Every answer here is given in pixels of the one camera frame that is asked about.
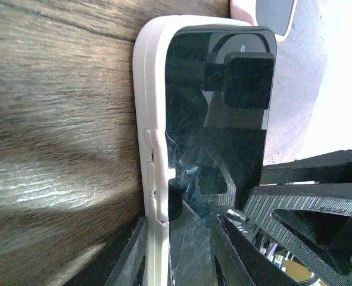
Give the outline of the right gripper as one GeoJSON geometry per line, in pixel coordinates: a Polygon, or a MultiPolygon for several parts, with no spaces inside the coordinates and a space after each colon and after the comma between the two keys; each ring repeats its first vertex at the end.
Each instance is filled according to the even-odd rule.
{"type": "Polygon", "coordinates": [[[352,285],[352,150],[265,166],[244,214],[328,285],[352,285]]]}

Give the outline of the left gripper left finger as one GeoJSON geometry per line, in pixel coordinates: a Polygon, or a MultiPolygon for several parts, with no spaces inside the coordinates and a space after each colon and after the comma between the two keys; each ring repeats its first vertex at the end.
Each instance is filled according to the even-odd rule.
{"type": "Polygon", "coordinates": [[[66,285],[144,285],[147,228],[145,217],[128,224],[66,285]]]}

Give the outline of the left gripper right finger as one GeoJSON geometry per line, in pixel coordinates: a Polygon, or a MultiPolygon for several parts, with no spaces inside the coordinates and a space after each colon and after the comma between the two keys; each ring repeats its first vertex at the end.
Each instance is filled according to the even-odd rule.
{"type": "Polygon", "coordinates": [[[268,261],[223,215],[210,219],[210,248],[217,285],[291,285],[292,279],[268,261]]]}

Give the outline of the pink phone case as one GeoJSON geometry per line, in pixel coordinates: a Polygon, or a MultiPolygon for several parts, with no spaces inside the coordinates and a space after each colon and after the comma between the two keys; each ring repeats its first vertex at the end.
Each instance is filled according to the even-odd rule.
{"type": "MultiPolygon", "coordinates": [[[[259,26],[256,20],[256,0],[231,0],[230,16],[232,19],[247,22],[252,26],[259,26]]],[[[277,42],[284,41],[287,36],[275,34],[277,42]]]]}

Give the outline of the white phone case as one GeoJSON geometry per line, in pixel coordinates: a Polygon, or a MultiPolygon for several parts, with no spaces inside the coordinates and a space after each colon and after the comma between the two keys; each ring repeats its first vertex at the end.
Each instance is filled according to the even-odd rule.
{"type": "Polygon", "coordinates": [[[169,273],[169,168],[166,142],[166,55],[184,27],[246,27],[244,21],[200,15],[156,17],[143,26],[133,48],[132,73],[148,236],[146,285],[167,285],[169,273]]]}

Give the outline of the pink-edged black phone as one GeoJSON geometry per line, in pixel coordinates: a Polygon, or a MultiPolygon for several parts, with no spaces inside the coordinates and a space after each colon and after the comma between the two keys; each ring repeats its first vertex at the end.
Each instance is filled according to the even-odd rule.
{"type": "Polygon", "coordinates": [[[295,0],[256,0],[257,24],[270,28],[276,35],[287,36],[296,4],[295,0]]]}

